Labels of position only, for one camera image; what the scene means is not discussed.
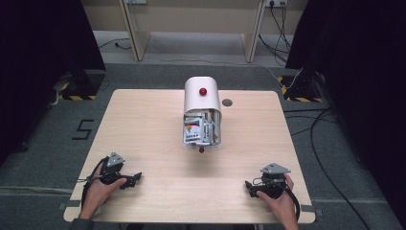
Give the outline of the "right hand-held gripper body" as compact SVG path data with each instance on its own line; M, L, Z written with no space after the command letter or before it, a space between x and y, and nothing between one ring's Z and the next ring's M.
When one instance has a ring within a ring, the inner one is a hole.
M270 163L260 172L262 176L253 180L257 190L266 193L271 198L279 198L287 188L285 175L290 173L290 170L277 163Z

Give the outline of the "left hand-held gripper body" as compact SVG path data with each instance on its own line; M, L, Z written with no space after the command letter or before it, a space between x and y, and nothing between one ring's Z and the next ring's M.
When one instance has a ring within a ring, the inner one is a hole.
M124 175L120 174L124 161L125 159L115 151L112 151L109 156L104 157L101 161L100 182L105 185L110 185L124 178Z

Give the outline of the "white roll-top box red knobs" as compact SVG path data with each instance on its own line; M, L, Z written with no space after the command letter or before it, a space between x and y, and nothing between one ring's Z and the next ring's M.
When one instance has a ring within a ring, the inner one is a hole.
M192 77L185 82L184 114L183 114L183 142L186 146L203 153L206 149L218 147L220 143L203 143L203 123L210 122L210 110L215 109L221 113L220 99L216 81L211 77ZM187 118L202 119L202 139L196 143L184 141L184 122Z

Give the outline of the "person's right hand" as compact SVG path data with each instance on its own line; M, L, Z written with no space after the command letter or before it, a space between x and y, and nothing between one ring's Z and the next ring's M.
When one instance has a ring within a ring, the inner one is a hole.
M266 211L272 212L283 228L286 224L298 224L295 202L287 191L284 191L277 199L271 198L260 191L258 191L258 195L267 204Z

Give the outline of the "person's left hand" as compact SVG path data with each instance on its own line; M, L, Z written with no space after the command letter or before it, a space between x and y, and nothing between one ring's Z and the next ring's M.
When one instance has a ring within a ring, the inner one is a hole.
M98 209L109 199L110 195L124 185L125 182L125 178L120 178L112 184L105 185L99 179L93 180L87 190L79 218L92 219Z

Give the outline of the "white packet red edge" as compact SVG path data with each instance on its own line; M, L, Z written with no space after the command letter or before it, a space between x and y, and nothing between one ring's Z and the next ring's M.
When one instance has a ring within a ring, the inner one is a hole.
M221 139L221 131L220 131L221 113L218 110L211 109L210 120L212 125L213 142L219 144Z

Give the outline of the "white packet dark squares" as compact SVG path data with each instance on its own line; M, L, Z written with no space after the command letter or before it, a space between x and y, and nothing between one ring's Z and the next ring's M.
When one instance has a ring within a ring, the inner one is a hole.
M213 140L213 124L211 122L204 122L203 143L211 143Z

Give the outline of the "white packet colourful print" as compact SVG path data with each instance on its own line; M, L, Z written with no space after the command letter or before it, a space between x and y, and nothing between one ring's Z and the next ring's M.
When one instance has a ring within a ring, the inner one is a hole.
M202 119L187 118L184 122L184 141L186 143L200 142L202 139Z

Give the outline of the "black stand base hazard tape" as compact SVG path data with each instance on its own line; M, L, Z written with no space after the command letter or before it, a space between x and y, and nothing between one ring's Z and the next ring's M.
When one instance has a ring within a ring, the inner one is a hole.
M278 77L283 98L290 102L321 103L323 97L316 86L315 76L296 73Z
M105 77L104 71L84 70L78 75L65 73L55 85L56 98L65 101L93 101Z

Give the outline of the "black curtain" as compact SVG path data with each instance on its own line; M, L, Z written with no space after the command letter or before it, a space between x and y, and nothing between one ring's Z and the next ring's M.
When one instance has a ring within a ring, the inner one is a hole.
M308 0L287 65L324 75L356 152L406 228L406 0Z
M81 0L0 0L0 165L66 73L104 68Z

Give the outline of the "light wooden desk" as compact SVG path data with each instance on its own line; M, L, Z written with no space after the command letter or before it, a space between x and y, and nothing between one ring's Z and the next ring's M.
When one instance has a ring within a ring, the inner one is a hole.
M254 59L265 0L119 0L136 60L144 58L150 36L162 33L239 34L245 59Z

